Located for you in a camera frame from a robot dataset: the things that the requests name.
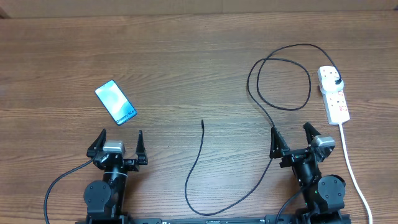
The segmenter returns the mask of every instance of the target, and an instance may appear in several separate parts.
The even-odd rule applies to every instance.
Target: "black wire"
[[[314,161],[314,163],[315,163],[315,170],[318,170],[317,155],[315,154],[315,152],[313,153],[313,156],[314,156],[314,160],[315,160],[315,161]],[[311,186],[311,183],[315,180],[315,178],[317,177],[317,175],[318,175],[318,174],[315,174],[315,175],[312,177],[312,179],[311,179],[311,181],[310,181],[309,184],[307,184],[305,187],[302,187],[296,194],[294,194],[291,198],[289,198],[289,199],[284,203],[284,205],[282,206],[282,208],[280,208],[280,210],[279,210],[279,212],[278,212],[278,215],[276,216],[275,224],[278,224],[279,217],[280,217],[280,215],[282,214],[282,212],[284,212],[286,206],[287,206],[293,199],[295,199],[297,196],[299,196],[302,192],[304,192],[305,190],[307,190],[307,189]]]
[[[308,103],[308,101],[310,100],[310,97],[311,97],[311,77],[310,77],[310,73],[308,72],[308,70],[307,70],[303,65],[301,65],[301,64],[299,64],[299,63],[297,63],[297,62],[294,62],[294,61],[292,61],[292,60],[284,59],[284,58],[271,58],[271,56],[272,56],[274,53],[276,53],[277,51],[280,51],[280,50],[282,50],[282,49],[286,49],[286,48],[288,48],[288,47],[295,47],[295,46],[311,46],[311,47],[315,47],[315,48],[317,48],[318,50],[322,51],[322,53],[324,53],[324,54],[326,55],[326,57],[329,59],[329,61],[331,62],[331,64],[336,68],[336,71],[337,71],[337,73],[338,73],[338,75],[339,75],[339,79],[336,81],[336,84],[339,84],[339,83],[341,82],[341,74],[340,74],[340,71],[338,70],[337,66],[335,65],[335,63],[332,61],[332,59],[329,57],[329,55],[328,55],[323,49],[321,49],[320,47],[318,47],[318,46],[316,46],[316,45],[313,45],[313,44],[293,44],[293,45],[288,45],[288,46],[285,46],[285,47],[281,47],[281,48],[276,49],[276,50],[274,50],[273,52],[271,52],[266,58],[262,58],[262,59],[258,60],[258,61],[253,65],[253,67],[251,68],[251,70],[250,70],[250,72],[249,72],[248,80],[247,80],[247,82],[246,82],[246,88],[247,88],[248,93],[249,93],[250,97],[252,98],[252,100],[263,110],[263,112],[265,112],[265,114],[267,115],[267,117],[268,117],[268,119],[269,119],[269,121],[271,122],[271,124],[272,124],[273,127],[275,127],[275,123],[274,123],[274,121],[272,120],[271,116],[270,116],[269,113],[266,111],[266,109],[264,109],[264,107],[262,107],[261,104],[253,97],[253,95],[252,95],[251,92],[250,92],[250,88],[249,88],[250,76],[251,76],[251,74],[252,74],[254,68],[256,67],[256,65],[257,65],[258,63],[262,62],[261,66],[260,66],[260,69],[259,69],[259,71],[258,71],[258,74],[257,74],[257,82],[256,82],[256,83],[257,83],[257,93],[258,93],[258,95],[260,96],[261,100],[264,101],[265,103],[267,103],[269,106],[271,106],[271,107],[273,107],[273,108],[277,108],[277,109],[279,109],[279,110],[296,111],[296,110],[302,109],[302,108]],[[261,94],[260,89],[259,89],[259,79],[260,79],[261,70],[262,70],[264,64],[267,62],[267,60],[280,60],[280,61],[283,61],[283,62],[290,62],[290,63],[292,63],[292,64],[298,65],[300,68],[302,68],[302,69],[305,71],[305,73],[306,73],[307,76],[308,76],[308,96],[307,96],[307,99],[305,100],[305,102],[304,102],[304,104],[303,104],[302,106],[299,106],[298,108],[283,108],[283,107],[280,107],[280,106],[273,105],[272,103],[268,102],[268,101],[263,97],[263,95]],[[230,205],[230,206],[228,206],[228,207],[226,207],[226,208],[224,208],[224,209],[221,209],[221,210],[218,211],[218,212],[214,212],[214,213],[201,213],[201,212],[198,212],[198,211],[196,211],[195,209],[192,208],[192,206],[190,205],[190,203],[189,203],[189,201],[188,201],[188,197],[187,197],[187,185],[188,185],[189,177],[191,176],[191,173],[192,173],[193,169],[195,168],[195,166],[196,166],[196,164],[197,164],[197,162],[198,162],[198,160],[199,160],[201,148],[202,148],[202,145],[203,145],[203,138],[204,138],[204,136],[205,136],[205,124],[204,124],[203,120],[201,121],[201,128],[202,128],[202,135],[201,135],[201,142],[200,142],[199,153],[198,153],[198,156],[197,156],[197,159],[196,159],[195,163],[193,163],[193,166],[192,166],[192,168],[191,168],[191,170],[190,170],[190,172],[189,172],[189,174],[188,174],[188,176],[187,176],[187,180],[185,181],[185,190],[184,190],[184,192],[185,192],[185,200],[187,201],[188,206],[191,208],[191,210],[192,210],[193,212],[195,212],[195,213],[197,213],[197,214],[199,214],[199,215],[203,215],[203,216],[211,216],[211,215],[219,214],[219,213],[221,213],[221,212],[223,212],[223,211],[225,211],[225,210],[227,210],[227,209],[229,209],[229,208],[231,208],[231,207],[237,205],[239,202],[243,201],[243,200],[244,200],[245,198],[247,198],[251,193],[253,193],[253,192],[255,191],[255,189],[260,185],[262,179],[264,178],[264,176],[265,176],[265,174],[266,174],[266,172],[267,172],[267,170],[268,170],[268,167],[270,166],[270,164],[271,164],[271,162],[272,162],[272,159],[269,161],[268,166],[266,167],[264,173],[262,174],[262,176],[261,176],[259,182],[258,182],[258,183],[256,184],[256,186],[254,186],[254,188],[253,188],[248,194],[246,194],[242,199],[238,200],[237,202],[233,203],[232,205]],[[316,158],[315,158],[315,165],[318,167],[318,163],[317,163]],[[285,207],[290,203],[290,201],[293,200],[295,197],[297,197],[299,194],[301,194],[302,191],[305,190],[307,187],[308,187],[308,186],[302,188],[299,192],[297,192],[295,195],[293,195],[293,197],[290,198],[290,199],[285,203],[285,205],[280,209],[280,211],[279,211],[279,213],[278,213],[276,222],[277,222],[277,220],[279,219],[280,214],[283,212],[283,210],[285,209]]]
[[[63,177],[65,177],[66,175],[71,174],[71,173],[75,172],[76,170],[81,169],[81,168],[87,166],[88,164],[90,164],[91,162],[93,162],[93,161],[94,161],[94,158],[95,158],[95,156],[94,156],[92,159],[90,159],[88,162],[86,162],[86,163],[84,163],[84,164],[82,164],[82,165],[80,165],[80,166],[78,166],[78,167],[76,167],[76,168],[74,168],[74,169],[72,169],[72,170],[70,170],[70,171],[64,173],[64,174],[62,174],[61,176],[57,177],[57,178],[51,183],[51,185],[50,185],[49,189],[47,190],[47,193],[45,194],[45,197],[44,197],[44,220],[45,220],[45,223],[46,223],[46,224],[50,224],[50,222],[49,222],[49,216],[47,215],[47,201],[49,200],[49,195],[50,195],[50,192],[51,192],[51,190],[52,190],[52,187],[54,187],[54,185],[55,185],[60,179],[62,179]]]
[[[337,66],[335,65],[335,63],[332,61],[332,59],[329,57],[329,55],[328,55],[323,49],[321,49],[320,47],[318,47],[318,46],[316,46],[316,45],[313,45],[313,44],[293,44],[293,45],[288,45],[288,46],[285,46],[285,47],[281,47],[281,48],[276,49],[276,50],[274,50],[273,52],[271,52],[266,58],[262,58],[262,59],[258,60],[258,61],[253,65],[253,67],[251,68],[251,70],[250,70],[250,72],[249,72],[248,80],[247,80],[247,82],[246,82],[246,88],[247,88],[248,93],[249,93],[250,97],[252,98],[252,100],[263,110],[263,112],[265,112],[265,114],[267,115],[267,117],[268,117],[268,119],[270,120],[270,122],[271,122],[271,124],[272,124],[273,127],[275,127],[275,123],[274,123],[274,121],[272,120],[271,116],[270,116],[269,113],[260,105],[260,103],[259,103],[256,99],[254,99],[253,95],[252,95],[251,92],[250,92],[250,88],[249,88],[250,76],[251,76],[251,74],[252,74],[254,68],[256,67],[256,65],[257,65],[259,62],[262,62],[261,66],[260,66],[260,69],[259,69],[259,71],[258,71],[258,74],[257,74],[257,82],[256,82],[256,85],[257,85],[257,93],[258,93],[258,95],[260,96],[261,100],[264,101],[265,103],[267,103],[269,106],[271,106],[271,107],[273,107],[273,108],[277,108],[277,109],[279,109],[279,110],[296,111],[296,110],[302,109],[302,108],[308,103],[308,101],[310,100],[310,96],[311,96],[311,77],[310,77],[309,72],[307,71],[307,69],[305,69],[305,67],[304,67],[303,65],[301,65],[301,64],[299,64],[299,63],[297,63],[297,62],[294,62],[294,61],[292,61],[292,60],[284,59],[284,58],[271,58],[271,56],[273,56],[273,54],[276,53],[277,51],[280,51],[280,50],[282,50],[282,49],[286,49],[286,48],[288,48],[288,47],[295,47],[295,46],[311,46],[311,47],[315,47],[315,48],[317,48],[318,50],[322,51],[322,53],[324,53],[325,56],[329,59],[329,61],[331,62],[331,64],[336,68],[336,71],[337,71],[337,73],[338,73],[338,75],[339,75],[339,79],[336,81],[336,83],[339,84],[339,83],[341,82],[341,74],[340,74],[340,71],[338,70]],[[261,94],[260,89],[259,89],[259,79],[260,79],[261,70],[262,70],[264,64],[265,64],[268,60],[280,60],[280,61],[284,61],[284,62],[290,62],[290,63],[293,63],[293,64],[295,64],[295,65],[298,65],[299,67],[301,67],[301,68],[305,71],[305,73],[306,73],[307,76],[308,76],[308,84],[309,84],[309,87],[308,87],[308,96],[307,96],[307,99],[305,100],[305,103],[304,103],[302,106],[299,106],[298,108],[283,108],[283,107],[280,107],[280,106],[273,105],[272,103],[268,102],[268,101],[263,97],[263,95]]]
[[[199,214],[199,215],[203,215],[203,216],[211,216],[211,215],[219,214],[219,213],[221,213],[221,212],[223,212],[223,211],[225,211],[225,210],[227,210],[227,209],[232,208],[233,206],[237,205],[239,202],[242,202],[244,199],[246,199],[249,195],[251,195],[251,194],[256,190],[256,188],[260,185],[262,179],[264,178],[264,176],[265,176],[265,174],[266,174],[266,172],[267,172],[267,170],[268,170],[268,167],[270,166],[270,164],[271,164],[271,162],[272,162],[272,159],[269,161],[269,163],[268,163],[268,165],[267,165],[267,168],[265,169],[264,173],[262,174],[262,176],[261,176],[259,182],[258,182],[258,183],[256,184],[256,186],[254,186],[253,189],[252,189],[248,194],[246,194],[243,198],[239,199],[237,202],[233,203],[232,205],[230,205],[230,206],[228,206],[228,207],[226,207],[226,208],[221,209],[221,210],[218,211],[218,212],[213,212],[213,213],[202,213],[202,212],[198,212],[198,211],[196,211],[195,209],[193,209],[192,206],[191,206],[191,204],[189,203],[189,200],[188,200],[188,197],[187,197],[187,185],[188,185],[189,177],[191,176],[191,173],[192,173],[193,169],[195,168],[195,166],[196,166],[196,164],[197,164],[197,162],[198,162],[198,159],[199,159],[199,156],[200,156],[200,152],[201,152],[201,147],[202,147],[202,145],[203,145],[203,138],[205,137],[205,123],[203,122],[203,120],[201,121],[201,129],[202,129],[202,132],[201,132],[201,141],[200,141],[199,153],[198,153],[198,156],[197,156],[196,161],[193,163],[193,166],[192,166],[192,168],[191,168],[191,171],[189,172],[189,174],[188,174],[188,176],[187,176],[187,180],[185,181],[184,193],[185,193],[185,200],[187,201],[188,206],[191,208],[191,210],[192,210],[193,212],[195,212],[196,214]]]

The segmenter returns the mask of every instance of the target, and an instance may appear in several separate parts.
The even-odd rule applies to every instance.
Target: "white cable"
[[[349,163],[349,159],[348,159],[348,153],[347,153],[347,147],[346,147],[346,139],[344,137],[344,131],[343,131],[343,125],[341,123],[338,124],[338,127],[340,128],[340,134],[341,134],[341,143],[343,143],[343,152],[344,152],[344,157],[346,159],[346,163],[347,163],[347,168],[349,171],[349,174],[353,180],[354,186],[356,188],[356,191],[358,192],[359,196],[361,197],[363,204],[366,207],[366,211],[368,211],[368,216],[369,216],[369,224],[373,224],[373,217],[372,217],[372,211],[371,208],[368,205],[368,202],[365,199],[365,196],[362,194],[361,189],[359,189],[358,184],[356,183],[356,179],[354,177],[354,173],[353,170],[351,168],[351,164]]]

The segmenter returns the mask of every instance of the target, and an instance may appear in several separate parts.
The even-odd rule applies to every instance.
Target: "smartphone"
[[[95,94],[118,125],[122,125],[137,114],[136,109],[124,96],[114,80],[110,80],[96,89]]]

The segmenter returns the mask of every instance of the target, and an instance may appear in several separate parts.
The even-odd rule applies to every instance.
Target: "white power strip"
[[[319,87],[323,95],[323,101],[325,102],[326,115],[328,116],[329,124],[338,124],[341,134],[341,142],[343,144],[344,157],[346,159],[348,172],[353,180],[354,186],[361,197],[366,210],[368,211],[369,224],[373,224],[373,217],[371,209],[366,201],[361,189],[359,189],[358,183],[356,182],[351,164],[349,163],[346,141],[343,132],[343,123],[349,120],[349,113],[346,98],[344,96],[343,87],[344,83],[341,82],[339,85],[335,83],[335,80],[339,78],[337,70],[333,66],[322,66],[318,70]]]
[[[335,79],[339,78],[337,70],[333,66],[320,67],[318,78],[329,124],[337,125],[348,121],[349,113],[344,92],[339,90],[340,88],[331,87],[335,85]]]

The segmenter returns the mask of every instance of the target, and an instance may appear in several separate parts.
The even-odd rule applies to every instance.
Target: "wood grain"
[[[4,12],[4,10],[0,6],[0,19],[9,18],[9,16]]]
[[[248,12],[373,11],[393,10],[397,6],[398,0],[0,0],[0,7],[14,19]]]
[[[308,42],[324,48],[346,83],[351,121],[345,133],[354,173],[376,223],[398,216],[398,14],[396,12],[268,13],[206,16],[132,16],[18,19],[0,22],[0,223],[43,223],[51,181],[84,163],[103,128],[132,156],[144,132],[149,165],[131,174],[125,210],[137,218],[195,218],[183,187],[202,155],[188,196],[214,212],[251,190],[269,161],[271,127],[246,92],[251,66],[272,50]],[[323,175],[347,182],[346,207],[354,223],[366,212],[349,177],[338,128],[327,124],[317,68],[328,60],[316,49],[277,54],[306,66],[312,95],[300,111],[265,106],[292,148],[305,145],[306,121],[336,139],[320,164]],[[117,126],[94,90],[114,79],[138,115]],[[260,88],[282,106],[303,103],[305,73],[282,62],[264,67]],[[62,179],[49,199],[51,223],[86,214],[83,190],[102,173],[88,166]],[[277,213],[298,189],[291,169],[271,164],[259,188],[217,217]],[[300,198],[287,212],[303,206]]]

